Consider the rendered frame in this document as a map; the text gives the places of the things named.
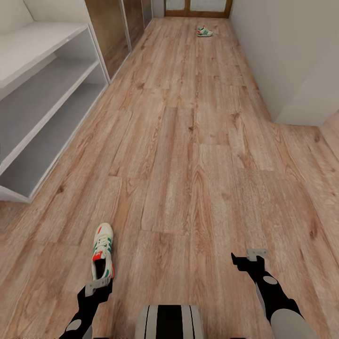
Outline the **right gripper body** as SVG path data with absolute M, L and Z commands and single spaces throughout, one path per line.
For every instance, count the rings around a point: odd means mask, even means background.
M 250 261 L 247 257 L 237 257 L 237 268 L 239 271 L 247 271 L 250 275 L 250 272 L 256 267 L 260 267 L 265 271 L 264 259 L 262 257 L 257 257 L 257 261 Z

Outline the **gym shoe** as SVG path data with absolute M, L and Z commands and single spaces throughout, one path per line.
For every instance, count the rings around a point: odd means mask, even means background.
M 108 222 L 102 223 L 95 233 L 94 253 L 92 257 L 93 281 L 110 277 L 114 278 L 114 267 L 111 259 L 113 229 Z
M 203 26 L 203 28 L 198 29 L 198 36 L 202 36 L 202 37 L 207 37 L 207 36 L 211 36 L 213 34 L 213 32 L 209 31 L 205 26 Z

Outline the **robot trunk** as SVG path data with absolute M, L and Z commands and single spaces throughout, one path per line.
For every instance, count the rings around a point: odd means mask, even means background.
M 143 305 L 134 339 L 205 339 L 197 305 Z

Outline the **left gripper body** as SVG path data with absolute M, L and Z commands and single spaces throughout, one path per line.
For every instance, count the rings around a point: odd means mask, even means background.
M 85 291 L 78 294 L 78 303 L 79 309 L 82 308 L 84 305 L 92 305 L 95 308 L 95 312 L 99 303 L 106 302 L 108 300 L 108 291 L 107 286 L 102 286 L 96 288 L 96 291 L 92 296 L 85 297 Z

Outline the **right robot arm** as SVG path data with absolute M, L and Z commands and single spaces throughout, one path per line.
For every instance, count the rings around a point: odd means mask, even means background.
M 274 334 L 274 339 L 319 339 L 302 317 L 297 303 L 283 292 L 279 282 L 265 271 L 264 259 L 269 250 L 248 249 L 248 257 L 235 257 L 234 265 L 239 271 L 247 271 L 253 279 L 257 296 Z

